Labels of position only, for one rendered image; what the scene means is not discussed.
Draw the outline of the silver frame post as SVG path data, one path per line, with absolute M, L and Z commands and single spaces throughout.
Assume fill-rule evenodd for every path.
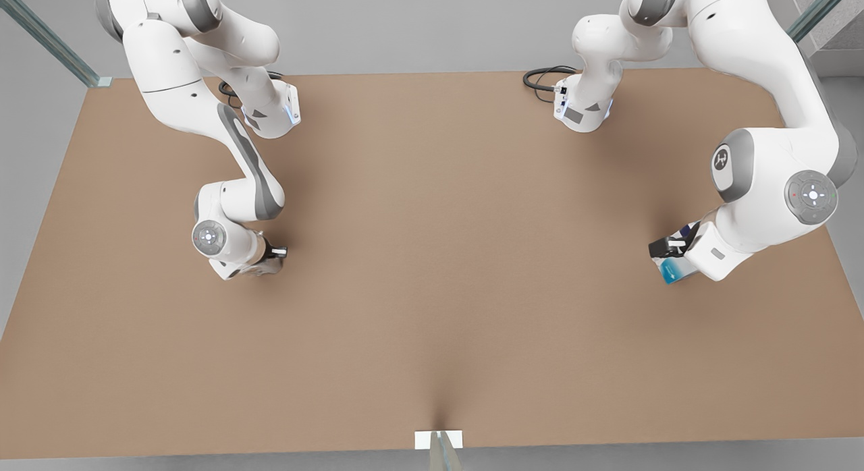
M 23 0 L 0 0 L 0 9 L 84 86 L 89 88 L 108 88 L 111 86 L 111 77 L 97 74 Z
M 465 471 L 457 449 L 463 449 L 463 431 L 415 431 L 414 449 L 429 450 L 429 471 Z
M 795 43 L 801 41 L 812 31 L 812 29 L 836 7 L 842 0 L 814 0 L 787 29 Z

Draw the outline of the blue plastic container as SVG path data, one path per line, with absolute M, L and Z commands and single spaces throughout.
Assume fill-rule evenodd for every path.
M 680 258 L 659 258 L 656 260 L 656 263 L 658 271 L 660 271 L 661 277 L 663 277 L 664 283 L 667 285 L 681 281 L 699 272 L 684 256 L 680 256 Z

